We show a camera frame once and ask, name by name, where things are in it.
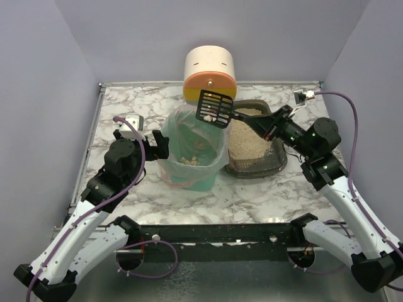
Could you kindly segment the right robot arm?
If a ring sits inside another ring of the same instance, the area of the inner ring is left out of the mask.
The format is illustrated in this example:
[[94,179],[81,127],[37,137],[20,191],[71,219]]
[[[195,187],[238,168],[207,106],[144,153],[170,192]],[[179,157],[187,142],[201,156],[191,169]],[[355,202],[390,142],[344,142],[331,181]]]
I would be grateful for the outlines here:
[[339,212],[355,236],[350,240],[315,218],[302,227],[304,237],[349,266],[356,282],[374,293],[402,276],[402,241],[366,204],[351,180],[352,170],[336,158],[333,150],[341,142],[338,126],[329,118],[318,118],[308,130],[291,118],[284,106],[269,115],[238,114],[265,140],[279,138],[305,160],[303,174]]

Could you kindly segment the dark litter box tray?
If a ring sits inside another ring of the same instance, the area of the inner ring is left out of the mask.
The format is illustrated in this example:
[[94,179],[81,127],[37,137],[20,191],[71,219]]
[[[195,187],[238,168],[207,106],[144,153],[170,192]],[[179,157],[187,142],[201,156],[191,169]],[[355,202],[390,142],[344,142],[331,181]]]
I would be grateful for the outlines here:
[[244,122],[230,122],[227,173],[241,179],[262,178],[282,171],[287,163],[281,140],[263,140]]

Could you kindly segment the clumped litter lump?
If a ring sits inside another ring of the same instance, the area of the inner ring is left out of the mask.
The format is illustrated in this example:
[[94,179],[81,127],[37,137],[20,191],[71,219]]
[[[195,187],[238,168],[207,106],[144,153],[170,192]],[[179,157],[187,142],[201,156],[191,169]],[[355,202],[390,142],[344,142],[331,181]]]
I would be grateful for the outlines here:
[[192,166],[199,166],[200,165],[200,162],[198,161],[198,158],[195,157],[195,156],[192,156],[190,158],[181,157],[179,162],[181,164],[184,164],[184,165],[192,165]]

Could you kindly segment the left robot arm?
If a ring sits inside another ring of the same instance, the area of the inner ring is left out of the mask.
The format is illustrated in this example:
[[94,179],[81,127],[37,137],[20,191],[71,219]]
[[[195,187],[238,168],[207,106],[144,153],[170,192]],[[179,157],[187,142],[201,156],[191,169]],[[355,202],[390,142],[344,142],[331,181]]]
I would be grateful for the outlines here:
[[31,263],[20,264],[14,276],[27,287],[26,300],[68,301],[82,278],[113,251],[142,241],[140,225],[119,216],[92,243],[90,235],[112,214],[145,174],[145,163],[169,156],[169,139],[152,132],[156,145],[138,132],[115,131],[104,164],[81,194],[73,214],[51,244]]

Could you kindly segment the black slotted litter scoop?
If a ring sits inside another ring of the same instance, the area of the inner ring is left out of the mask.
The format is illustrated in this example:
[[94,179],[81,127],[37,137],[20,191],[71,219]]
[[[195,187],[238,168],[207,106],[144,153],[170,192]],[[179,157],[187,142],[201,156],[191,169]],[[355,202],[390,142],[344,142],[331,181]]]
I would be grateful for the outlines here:
[[234,110],[234,100],[230,96],[204,89],[200,91],[195,115],[197,120],[225,129],[231,120],[243,121],[246,116]]

